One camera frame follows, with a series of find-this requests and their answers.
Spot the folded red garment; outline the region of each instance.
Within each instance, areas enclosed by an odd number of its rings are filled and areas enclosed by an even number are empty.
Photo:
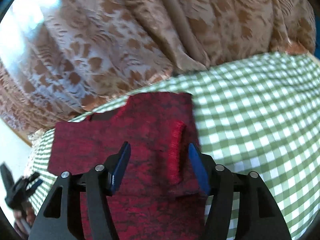
[[[141,93],[129,97],[120,109],[80,123],[57,123],[48,170],[55,175],[87,172],[117,153],[124,141],[131,144],[131,158],[119,191],[108,198],[120,239],[198,238],[204,229],[204,199],[197,194],[188,160],[188,143],[198,142],[192,96]],[[89,239],[85,202],[81,208]],[[149,222],[142,223],[143,217]],[[135,233],[124,224],[134,227]],[[152,227],[162,233],[152,232]]]

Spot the floral curtain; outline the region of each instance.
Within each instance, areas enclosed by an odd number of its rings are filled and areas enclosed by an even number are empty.
[[[0,23],[0,115],[48,129],[173,73],[315,48],[307,0],[15,0]]]

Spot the metal pin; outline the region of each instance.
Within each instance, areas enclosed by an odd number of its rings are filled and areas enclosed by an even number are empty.
[[[224,166],[221,164],[216,165],[216,170],[217,171],[224,171]]]
[[[250,172],[250,176],[252,177],[252,178],[257,178],[258,176],[259,176],[259,174],[258,173],[256,173],[255,171],[251,171]]]
[[[99,164],[99,165],[96,166],[95,169],[96,169],[96,171],[103,171],[104,166],[102,164]]]
[[[66,178],[70,175],[70,173],[68,171],[64,171],[63,173],[61,173],[61,177]]]

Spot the white floor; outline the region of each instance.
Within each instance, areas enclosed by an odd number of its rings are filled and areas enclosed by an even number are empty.
[[[0,119],[0,164],[7,164],[15,181],[23,175],[30,152],[31,148]],[[4,202],[5,196],[6,192],[0,179],[0,206],[9,222],[13,224],[13,214]]]

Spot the checkered bed sheet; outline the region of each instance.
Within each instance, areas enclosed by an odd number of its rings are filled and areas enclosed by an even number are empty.
[[[320,179],[320,67],[308,55],[256,55],[128,95],[154,91],[191,93],[202,152],[233,172],[257,171],[292,239],[303,234],[319,209]],[[128,95],[94,112],[120,107]],[[72,121],[80,122],[89,114]],[[30,198],[36,212],[56,178],[47,172],[53,138],[54,129],[42,136],[33,160],[32,171],[44,180]],[[235,193],[228,239],[235,237],[238,208]],[[206,215],[209,210],[207,201]]]

